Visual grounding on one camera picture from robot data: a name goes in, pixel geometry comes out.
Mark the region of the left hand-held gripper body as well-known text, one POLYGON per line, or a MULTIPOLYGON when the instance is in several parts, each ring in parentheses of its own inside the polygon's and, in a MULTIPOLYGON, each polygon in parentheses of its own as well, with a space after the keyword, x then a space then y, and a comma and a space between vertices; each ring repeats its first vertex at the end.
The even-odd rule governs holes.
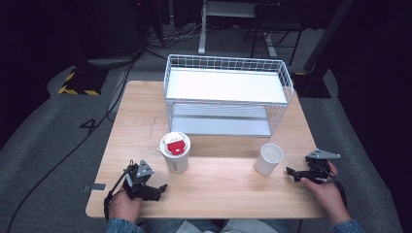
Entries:
POLYGON ((124 170, 124 182, 122 187, 131 199, 140 198, 149 201, 148 198, 153 194, 161 194, 158 189, 147 185, 147 181, 155 171, 142 159, 140 163, 133 160, 124 170))

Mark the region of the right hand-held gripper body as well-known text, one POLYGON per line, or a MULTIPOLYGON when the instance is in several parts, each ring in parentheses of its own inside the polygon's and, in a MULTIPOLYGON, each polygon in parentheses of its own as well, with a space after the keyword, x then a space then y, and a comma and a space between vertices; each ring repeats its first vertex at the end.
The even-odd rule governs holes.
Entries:
POLYGON ((303 177, 313 183, 329 183, 335 180, 336 175, 331 171, 328 162, 331 159, 340 159, 339 153, 315 149, 305 155, 309 170, 305 171, 303 177))

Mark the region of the white paper cup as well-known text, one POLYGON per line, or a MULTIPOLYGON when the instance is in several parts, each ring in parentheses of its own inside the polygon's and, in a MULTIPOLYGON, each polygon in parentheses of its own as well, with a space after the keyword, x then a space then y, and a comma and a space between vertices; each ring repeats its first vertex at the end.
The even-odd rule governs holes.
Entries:
POLYGON ((260 148, 259 156, 255 162, 255 169, 262 175, 269 175, 283 160, 284 153, 275 144, 265 144, 260 148))

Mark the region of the white cup with red lid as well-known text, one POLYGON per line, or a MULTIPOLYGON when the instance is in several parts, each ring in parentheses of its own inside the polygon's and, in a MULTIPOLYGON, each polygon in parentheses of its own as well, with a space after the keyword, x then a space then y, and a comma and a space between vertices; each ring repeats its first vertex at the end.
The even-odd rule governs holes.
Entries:
POLYGON ((163 155, 170 172, 184 173, 189 167, 191 141, 182 132, 170 132, 160 140, 158 150, 163 155))

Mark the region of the white wire shelf rack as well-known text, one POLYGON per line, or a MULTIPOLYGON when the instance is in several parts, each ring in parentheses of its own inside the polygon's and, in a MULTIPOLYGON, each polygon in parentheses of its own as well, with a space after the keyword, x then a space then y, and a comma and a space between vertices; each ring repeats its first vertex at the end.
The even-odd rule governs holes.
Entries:
POLYGON ((270 137, 294 93, 282 60, 171 54, 164 74, 169 129, 270 137))

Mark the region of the person's right hand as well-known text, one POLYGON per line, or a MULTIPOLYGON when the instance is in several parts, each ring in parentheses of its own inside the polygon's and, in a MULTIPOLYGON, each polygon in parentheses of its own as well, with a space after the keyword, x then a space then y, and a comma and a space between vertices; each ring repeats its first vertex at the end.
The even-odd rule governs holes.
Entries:
POLYGON ((325 210, 331 225, 352 219, 335 184, 316 184, 306 178, 301 178, 300 182, 313 193, 320 206, 325 210))

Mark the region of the person's left hand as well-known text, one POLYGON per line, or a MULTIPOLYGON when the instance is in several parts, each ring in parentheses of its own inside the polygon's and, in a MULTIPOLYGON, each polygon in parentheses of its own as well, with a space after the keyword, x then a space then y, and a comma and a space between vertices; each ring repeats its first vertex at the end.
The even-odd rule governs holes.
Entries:
POLYGON ((125 190, 118 191, 109 205, 109 218, 120 218, 135 222, 139 215, 143 200, 131 199, 125 190))

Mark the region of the grey tape strip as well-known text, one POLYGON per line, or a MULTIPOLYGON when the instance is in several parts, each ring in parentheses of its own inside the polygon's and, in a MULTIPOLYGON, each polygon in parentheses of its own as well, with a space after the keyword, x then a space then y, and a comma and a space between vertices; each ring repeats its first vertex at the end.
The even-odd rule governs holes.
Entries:
POLYGON ((104 183, 93 183, 90 185, 85 185, 83 187, 83 192, 84 193, 90 193, 93 190, 97 190, 97 191, 104 191, 106 189, 106 185, 104 183))

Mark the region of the black stand with base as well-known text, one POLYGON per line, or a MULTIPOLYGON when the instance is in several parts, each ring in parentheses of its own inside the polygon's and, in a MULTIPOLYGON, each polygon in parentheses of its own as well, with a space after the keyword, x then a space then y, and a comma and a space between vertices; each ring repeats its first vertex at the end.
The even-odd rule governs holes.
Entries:
POLYGON ((300 98, 329 98, 324 75, 332 61, 332 44, 335 32, 356 0, 343 0, 319 43, 306 61, 305 73, 292 73, 292 82, 300 98))

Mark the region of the black yellow striped stand base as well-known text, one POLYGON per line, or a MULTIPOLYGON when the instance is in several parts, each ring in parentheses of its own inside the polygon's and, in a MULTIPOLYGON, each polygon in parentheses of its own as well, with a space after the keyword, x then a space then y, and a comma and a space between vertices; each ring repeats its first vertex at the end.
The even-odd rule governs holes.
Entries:
POLYGON ((108 69, 96 68, 91 72, 86 72, 73 68, 58 93, 98 96, 101 94, 103 84, 108 74, 108 69))

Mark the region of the black metal chair frame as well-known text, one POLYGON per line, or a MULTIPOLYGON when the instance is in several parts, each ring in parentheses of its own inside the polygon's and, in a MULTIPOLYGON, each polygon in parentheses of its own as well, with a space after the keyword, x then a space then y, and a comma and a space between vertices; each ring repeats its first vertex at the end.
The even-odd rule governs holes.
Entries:
POLYGON ((244 40, 247 40, 251 32, 254 33, 250 57, 253 58, 257 46, 258 34, 280 33, 283 37, 278 41, 281 48, 292 49, 289 64, 292 65, 301 34, 304 30, 304 20, 307 11, 300 0, 261 0, 254 6, 254 18, 244 40), (285 38, 296 32, 293 45, 283 45, 285 38))

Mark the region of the white desk frame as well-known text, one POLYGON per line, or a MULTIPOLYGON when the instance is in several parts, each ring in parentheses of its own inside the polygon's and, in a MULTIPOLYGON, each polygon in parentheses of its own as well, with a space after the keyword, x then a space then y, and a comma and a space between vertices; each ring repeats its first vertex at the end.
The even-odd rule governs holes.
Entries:
POLYGON ((238 2, 235 0, 202 0, 201 31, 198 44, 198 53, 206 52, 206 22, 207 17, 243 17, 255 16, 256 3, 238 2))

